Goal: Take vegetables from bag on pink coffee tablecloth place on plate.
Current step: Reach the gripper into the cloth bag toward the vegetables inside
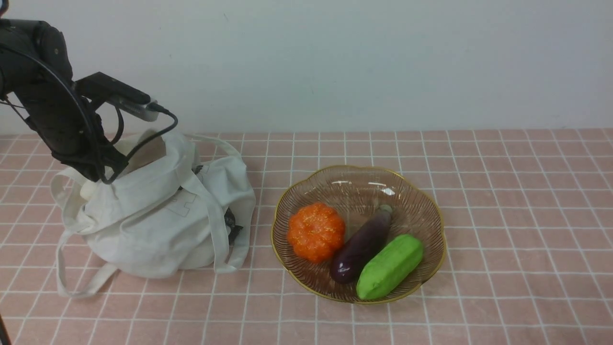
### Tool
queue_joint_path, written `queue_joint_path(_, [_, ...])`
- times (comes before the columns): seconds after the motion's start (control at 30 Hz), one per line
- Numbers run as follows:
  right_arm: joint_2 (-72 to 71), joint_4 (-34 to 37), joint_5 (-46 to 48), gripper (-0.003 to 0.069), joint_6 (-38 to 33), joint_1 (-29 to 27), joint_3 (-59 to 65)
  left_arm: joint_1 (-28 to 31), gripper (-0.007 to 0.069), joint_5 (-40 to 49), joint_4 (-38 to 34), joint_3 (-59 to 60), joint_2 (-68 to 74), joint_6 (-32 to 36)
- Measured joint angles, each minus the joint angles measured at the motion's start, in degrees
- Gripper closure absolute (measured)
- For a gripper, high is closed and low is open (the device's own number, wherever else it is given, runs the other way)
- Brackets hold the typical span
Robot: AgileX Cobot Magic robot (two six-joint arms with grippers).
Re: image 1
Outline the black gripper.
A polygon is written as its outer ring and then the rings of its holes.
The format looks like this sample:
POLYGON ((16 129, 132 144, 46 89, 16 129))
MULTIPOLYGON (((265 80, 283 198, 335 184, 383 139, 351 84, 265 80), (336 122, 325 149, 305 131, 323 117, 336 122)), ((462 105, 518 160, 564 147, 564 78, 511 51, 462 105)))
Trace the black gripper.
POLYGON ((105 169, 121 173, 128 160, 105 137, 100 116, 71 86, 33 84, 24 87, 26 124, 36 131, 54 159, 90 181, 105 169))

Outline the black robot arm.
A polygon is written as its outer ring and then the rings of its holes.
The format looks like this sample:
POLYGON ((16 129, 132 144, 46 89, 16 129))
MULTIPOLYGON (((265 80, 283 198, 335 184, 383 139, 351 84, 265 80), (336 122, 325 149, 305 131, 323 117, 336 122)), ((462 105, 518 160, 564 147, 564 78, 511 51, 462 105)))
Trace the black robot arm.
POLYGON ((73 80, 63 33, 44 21, 1 20, 1 103, 26 112, 25 124, 60 163, 86 179, 110 184, 127 166, 106 138, 97 109, 110 93, 89 90, 86 79, 73 80))

